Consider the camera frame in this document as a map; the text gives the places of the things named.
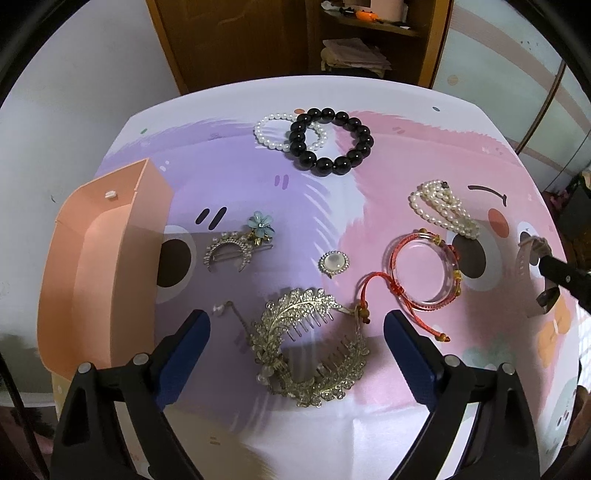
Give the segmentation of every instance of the black tool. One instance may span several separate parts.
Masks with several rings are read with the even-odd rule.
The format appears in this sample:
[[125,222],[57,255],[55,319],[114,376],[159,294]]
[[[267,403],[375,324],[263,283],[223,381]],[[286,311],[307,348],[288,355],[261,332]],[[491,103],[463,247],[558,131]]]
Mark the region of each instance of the black tool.
[[[97,370],[82,364],[68,392],[54,440],[51,480],[140,480],[129,457],[114,401],[126,402],[155,480],[202,480],[166,421],[209,339],[209,318],[195,310],[152,355]],[[443,357],[404,314],[388,313],[384,336],[415,399],[430,416],[391,480],[434,480],[451,449],[466,405],[480,407],[453,479],[538,480],[534,425],[519,376],[509,364],[495,371]]]

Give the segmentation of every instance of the brooch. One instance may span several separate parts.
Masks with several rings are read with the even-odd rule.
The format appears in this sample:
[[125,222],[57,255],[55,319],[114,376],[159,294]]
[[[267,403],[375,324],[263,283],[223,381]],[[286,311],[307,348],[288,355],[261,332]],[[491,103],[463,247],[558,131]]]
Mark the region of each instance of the brooch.
[[[271,227],[272,221],[273,218],[270,215],[263,216],[261,212],[256,211],[247,222],[250,232],[224,232],[220,238],[212,238],[212,243],[205,250],[204,265],[207,265],[207,269],[211,271],[213,262],[242,257],[242,264],[238,268],[241,272],[246,264],[250,263],[253,252],[273,248],[271,241],[275,231]],[[236,245],[240,251],[215,255],[214,251],[222,245]]]

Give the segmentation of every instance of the table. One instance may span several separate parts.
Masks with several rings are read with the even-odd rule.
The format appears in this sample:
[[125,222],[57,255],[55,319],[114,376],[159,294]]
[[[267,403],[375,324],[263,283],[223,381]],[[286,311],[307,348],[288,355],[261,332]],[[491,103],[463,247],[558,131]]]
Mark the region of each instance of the table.
[[[372,153],[351,173],[318,178],[296,169],[286,154],[255,142],[252,127],[264,115],[313,106],[347,111],[370,127]],[[287,121],[267,125],[276,139],[288,128]],[[335,158],[350,148],[347,132],[332,125],[327,130],[328,144],[317,153]],[[144,157],[175,190],[165,239],[181,240],[186,244],[181,250],[190,253],[184,260],[182,254],[171,257],[176,284],[158,288],[156,341],[173,333],[191,310],[211,312],[226,300],[249,320],[260,318],[266,301],[294,288],[323,287],[339,303],[351,305],[359,279],[382,269],[397,237],[429,227],[453,242],[454,234],[428,224],[408,205],[408,195],[422,182],[448,181],[482,233],[460,252],[462,295],[422,317],[452,338],[437,343],[443,353],[482,368],[503,361],[516,366],[534,418],[542,469],[556,457],[577,380],[575,305],[565,294],[548,315],[527,319],[513,282],[517,245],[525,236],[543,236],[555,256],[564,255],[533,181],[478,107],[373,79],[255,80],[183,96],[133,116],[97,176]],[[241,273],[232,262],[216,263],[208,272],[202,258],[212,237],[245,229],[255,210],[274,218],[273,249],[254,255]],[[212,223],[222,212],[217,225]],[[336,249],[348,254],[350,268],[331,280],[317,262]],[[411,254],[404,281],[415,293],[429,295],[441,272],[424,251]],[[536,260],[530,264],[541,291]],[[389,477],[427,410],[414,402],[383,339],[379,319],[398,303],[385,283],[374,282],[368,290],[374,321],[364,330],[371,350],[364,376],[344,400],[321,408],[297,408],[293,400],[267,394],[255,380],[258,368],[240,323],[230,313],[212,318],[210,342],[179,401],[167,410],[207,479],[230,478],[232,472],[282,480]],[[342,322],[311,333],[290,351],[298,371],[319,358],[322,342],[332,343]],[[466,411],[440,478],[453,473],[474,412]],[[145,470],[137,441],[129,441]]]

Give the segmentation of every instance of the orange object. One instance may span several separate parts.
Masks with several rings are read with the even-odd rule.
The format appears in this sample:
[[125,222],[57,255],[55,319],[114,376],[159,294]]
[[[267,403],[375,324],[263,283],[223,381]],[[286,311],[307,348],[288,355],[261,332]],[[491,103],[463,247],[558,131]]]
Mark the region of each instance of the orange object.
[[158,260],[173,190],[149,160],[72,193],[56,219],[39,298],[45,367],[126,364],[154,349]]
[[355,16],[357,17],[358,20],[361,20],[364,22],[374,22],[379,18],[373,12],[364,12],[363,10],[357,10],[355,12]]

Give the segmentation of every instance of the screw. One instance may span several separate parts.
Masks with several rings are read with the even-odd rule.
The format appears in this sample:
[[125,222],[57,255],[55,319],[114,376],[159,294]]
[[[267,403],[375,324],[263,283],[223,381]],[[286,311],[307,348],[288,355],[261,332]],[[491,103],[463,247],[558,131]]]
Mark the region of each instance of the screw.
[[81,374],[85,374],[88,373],[91,368],[92,364],[90,362],[84,362],[83,364],[80,364],[80,366],[78,367],[78,372]]
[[138,353],[135,357],[134,357],[134,364],[135,365],[144,365],[149,359],[149,356],[147,353]]
[[507,375],[513,375],[515,373],[515,367],[513,367],[513,365],[511,364],[503,364],[503,372],[505,372]]
[[460,359],[458,357],[456,357],[455,355],[446,355],[444,358],[444,361],[450,367],[459,367],[459,365],[461,363]]

